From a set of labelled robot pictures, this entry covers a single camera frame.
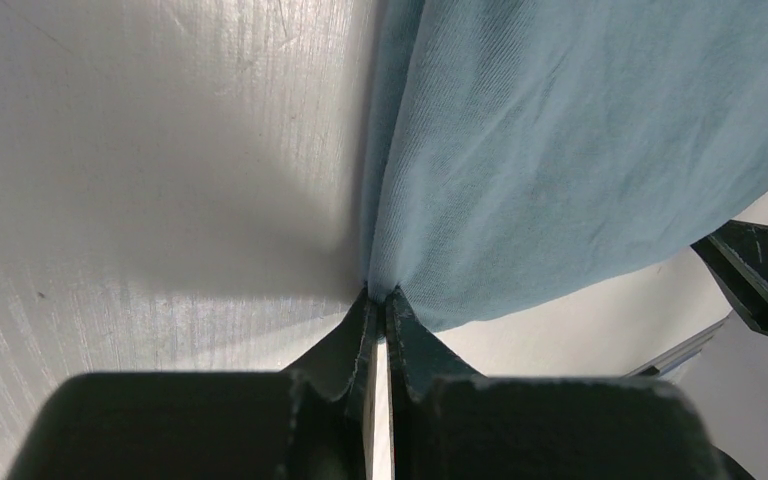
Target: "black bracket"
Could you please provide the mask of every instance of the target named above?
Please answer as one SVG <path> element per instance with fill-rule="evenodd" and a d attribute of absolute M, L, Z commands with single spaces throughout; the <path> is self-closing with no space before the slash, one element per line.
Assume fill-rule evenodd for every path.
<path fill-rule="evenodd" d="M 740 318 L 768 337 L 768 226 L 730 221 L 693 249 Z"/>
<path fill-rule="evenodd" d="M 731 463 L 675 387 L 486 377 L 425 329 L 399 289 L 381 303 L 362 291 L 280 372 L 69 380 L 8 478 L 369 478 L 382 334 L 396 480 L 728 478 Z"/>

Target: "blue fabric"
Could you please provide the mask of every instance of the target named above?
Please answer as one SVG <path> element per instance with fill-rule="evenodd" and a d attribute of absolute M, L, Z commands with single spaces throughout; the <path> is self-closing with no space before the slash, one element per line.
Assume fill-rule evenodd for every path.
<path fill-rule="evenodd" d="M 768 190 L 768 2 L 391 0 L 370 292 L 433 329 L 664 260 Z"/>

